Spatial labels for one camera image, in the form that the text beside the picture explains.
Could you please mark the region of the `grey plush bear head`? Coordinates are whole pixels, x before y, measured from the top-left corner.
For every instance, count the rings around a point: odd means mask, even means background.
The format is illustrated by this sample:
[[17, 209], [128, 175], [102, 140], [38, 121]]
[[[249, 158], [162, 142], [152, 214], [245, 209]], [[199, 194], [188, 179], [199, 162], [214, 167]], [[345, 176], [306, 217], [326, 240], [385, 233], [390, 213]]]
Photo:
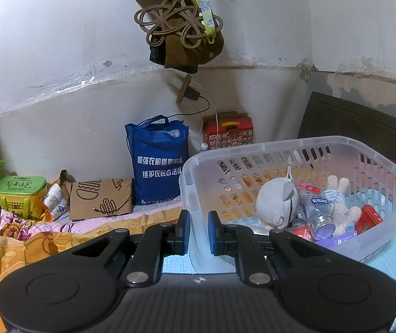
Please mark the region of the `grey plush bear head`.
[[256, 197], [259, 219], [272, 228], [286, 229], [296, 218], [299, 191], [289, 177], [277, 177], [260, 188]]

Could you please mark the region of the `clear bottle with blue cap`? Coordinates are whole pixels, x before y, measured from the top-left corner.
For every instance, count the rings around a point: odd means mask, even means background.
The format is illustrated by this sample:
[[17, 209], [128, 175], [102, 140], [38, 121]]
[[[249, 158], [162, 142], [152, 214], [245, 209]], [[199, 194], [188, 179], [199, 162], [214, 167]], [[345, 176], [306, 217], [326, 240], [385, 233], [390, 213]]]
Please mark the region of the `clear bottle with blue cap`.
[[315, 183], [300, 183], [298, 189], [301, 208], [312, 238], [321, 241], [332, 237], [336, 226], [323, 187]]

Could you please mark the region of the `purple small box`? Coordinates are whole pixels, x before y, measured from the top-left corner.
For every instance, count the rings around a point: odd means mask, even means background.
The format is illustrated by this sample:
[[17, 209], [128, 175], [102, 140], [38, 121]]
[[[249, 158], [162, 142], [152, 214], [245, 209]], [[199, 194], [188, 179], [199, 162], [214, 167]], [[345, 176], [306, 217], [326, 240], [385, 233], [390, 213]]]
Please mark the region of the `purple small box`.
[[343, 244], [356, 236], [357, 236], [357, 232], [355, 230], [349, 231], [342, 235], [337, 235], [337, 236], [333, 236], [331, 238], [327, 238], [327, 239], [318, 241], [317, 245], [327, 248], [327, 249], [332, 249], [333, 247], [337, 247], [340, 244]]

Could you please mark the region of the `translucent white plastic basket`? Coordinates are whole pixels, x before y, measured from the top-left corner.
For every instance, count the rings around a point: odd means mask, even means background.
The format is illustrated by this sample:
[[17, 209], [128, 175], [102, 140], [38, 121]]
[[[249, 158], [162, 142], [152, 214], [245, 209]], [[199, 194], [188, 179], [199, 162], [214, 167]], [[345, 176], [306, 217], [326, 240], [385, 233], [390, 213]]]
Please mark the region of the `translucent white plastic basket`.
[[199, 274], [232, 273], [231, 257], [213, 256], [208, 213], [221, 222], [259, 224], [256, 197], [266, 182], [290, 172], [296, 183], [325, 185], [347, 177], [346, 205], [371, 205], [383, 221], [336, 248], [369, 262], [396, 235], [396, 164], [365, 143], [342, 136], [302, 138], [207, 150], [190, 157], [179, 177], [181, 201], [191, 213], [189, 256]]

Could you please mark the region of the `beige plush toy striped clothes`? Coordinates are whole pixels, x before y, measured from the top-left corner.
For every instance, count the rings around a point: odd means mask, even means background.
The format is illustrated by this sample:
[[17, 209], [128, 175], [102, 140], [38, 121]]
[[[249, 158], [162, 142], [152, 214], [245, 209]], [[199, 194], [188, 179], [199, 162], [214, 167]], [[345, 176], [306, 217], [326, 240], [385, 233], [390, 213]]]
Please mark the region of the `beige plush toy striped clothes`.
[[346, 193], [350, 190], [350, 180], [336, 175], [327, 177], [327, 186], [324, 194], [330, 203], [332, 218], [335, 225], [333, 236], [344, 235], [354, 231], [354, 227], [361, 218], [362, 211], [358, 206], [346, 206]]

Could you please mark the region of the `red tin box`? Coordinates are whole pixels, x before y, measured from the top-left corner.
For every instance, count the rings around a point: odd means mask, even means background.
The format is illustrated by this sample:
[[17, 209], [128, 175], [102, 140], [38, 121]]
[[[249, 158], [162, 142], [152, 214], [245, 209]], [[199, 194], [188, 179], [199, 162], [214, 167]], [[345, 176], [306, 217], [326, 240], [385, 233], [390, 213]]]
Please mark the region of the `red tin box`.
[[371, 205], [364, 205], [361, 208], [361, 212], [361, 217], [354, 225], [357, 234], [362, 234], [383, 222], [381, 216]]

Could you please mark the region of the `brown paper takeaway bag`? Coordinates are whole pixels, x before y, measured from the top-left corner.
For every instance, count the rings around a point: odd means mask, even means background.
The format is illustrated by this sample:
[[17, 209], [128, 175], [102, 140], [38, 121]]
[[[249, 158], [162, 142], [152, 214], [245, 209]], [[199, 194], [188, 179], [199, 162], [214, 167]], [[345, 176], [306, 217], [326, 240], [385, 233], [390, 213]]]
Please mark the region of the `brown paper takeaway bag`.
[[87, 220], [122, 216], [133, 211], [133, 179], [109, 178], [66, 183], [69, 193], [69, 218]]

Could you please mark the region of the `blue non-woven tote bag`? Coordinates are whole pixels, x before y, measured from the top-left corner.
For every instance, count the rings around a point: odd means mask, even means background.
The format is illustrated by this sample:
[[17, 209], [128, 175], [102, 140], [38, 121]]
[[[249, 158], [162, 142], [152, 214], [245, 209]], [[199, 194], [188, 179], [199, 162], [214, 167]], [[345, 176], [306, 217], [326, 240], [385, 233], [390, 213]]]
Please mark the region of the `blue non-woven tote bag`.
[[180, 195], [179, 176], [189, 159], [189, 127], [181, 120], [155, 116], [125, 125], [132, 159], [135, 205], [170, 201]]

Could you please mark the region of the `red patterned gift box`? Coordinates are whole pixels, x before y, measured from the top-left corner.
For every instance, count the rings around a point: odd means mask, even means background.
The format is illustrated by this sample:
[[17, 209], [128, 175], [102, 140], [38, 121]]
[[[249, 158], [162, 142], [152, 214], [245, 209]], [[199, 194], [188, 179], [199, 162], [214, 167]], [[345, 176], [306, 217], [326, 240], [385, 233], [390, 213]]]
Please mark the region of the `red patterned gift box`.
[[203, 143], [210, 150], [237, 147], [254, 142], [254, 124], [247, 113], [226, 111], [216, 117], [206, 117], [203, 124]]

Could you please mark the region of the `white crumpled snack wrapper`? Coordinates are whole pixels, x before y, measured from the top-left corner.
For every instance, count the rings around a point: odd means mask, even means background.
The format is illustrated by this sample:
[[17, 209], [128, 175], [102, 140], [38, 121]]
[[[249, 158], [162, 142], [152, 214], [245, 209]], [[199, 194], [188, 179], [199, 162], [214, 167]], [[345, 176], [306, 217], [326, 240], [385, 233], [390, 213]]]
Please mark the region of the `white crumpled snack wrapper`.
[[50, 186], [42, 199], [42, 206], [45, 212], [44, 221], [46, 222], [58, 220], [69, 211], [67, 197], [58, 183]]

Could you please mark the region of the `green yellow gift box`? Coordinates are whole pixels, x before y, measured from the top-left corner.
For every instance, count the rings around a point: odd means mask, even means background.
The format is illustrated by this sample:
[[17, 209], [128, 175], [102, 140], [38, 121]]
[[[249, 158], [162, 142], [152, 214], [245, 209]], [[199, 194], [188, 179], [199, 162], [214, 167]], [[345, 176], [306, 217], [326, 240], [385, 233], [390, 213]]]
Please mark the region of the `green yellow gift box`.
[[42, 198], [47, 193], [44, 177], [6, 176], [0, 179], [0, 207], [25, 220], [41, 220]]

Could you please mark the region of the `orange floral blanket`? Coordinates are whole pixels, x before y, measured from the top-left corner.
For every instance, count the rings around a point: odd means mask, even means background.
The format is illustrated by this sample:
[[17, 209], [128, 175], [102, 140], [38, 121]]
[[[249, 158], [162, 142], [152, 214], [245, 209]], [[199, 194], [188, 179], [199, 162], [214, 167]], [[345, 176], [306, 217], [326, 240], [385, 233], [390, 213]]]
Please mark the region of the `orange floral blanket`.
[[[149, 215], [143, 214], [134, 219], [113, 220], [83, 234], [44, 231], [26, 241], [0, 236], [0, 282], [20, 268], [54, 256], [114, 229], [123, 228], [131, 234], [141, 234], [149, 227], [159, 223], [175, 223], [180, 212], [181, 208], [177, 207]], [[5, 330], [0, 318], [0, 332]]]

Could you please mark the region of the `dark wooden headboard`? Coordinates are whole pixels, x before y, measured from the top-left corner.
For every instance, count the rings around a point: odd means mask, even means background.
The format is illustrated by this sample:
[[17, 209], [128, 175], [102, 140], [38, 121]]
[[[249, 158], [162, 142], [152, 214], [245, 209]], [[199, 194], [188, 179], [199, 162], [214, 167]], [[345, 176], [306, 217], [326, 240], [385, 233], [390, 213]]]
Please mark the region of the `dark wooden headboard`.
[[396, 118], [355, 102], [313, 92], [299, 138], [340, 135], [365, 143], [396, 164]]

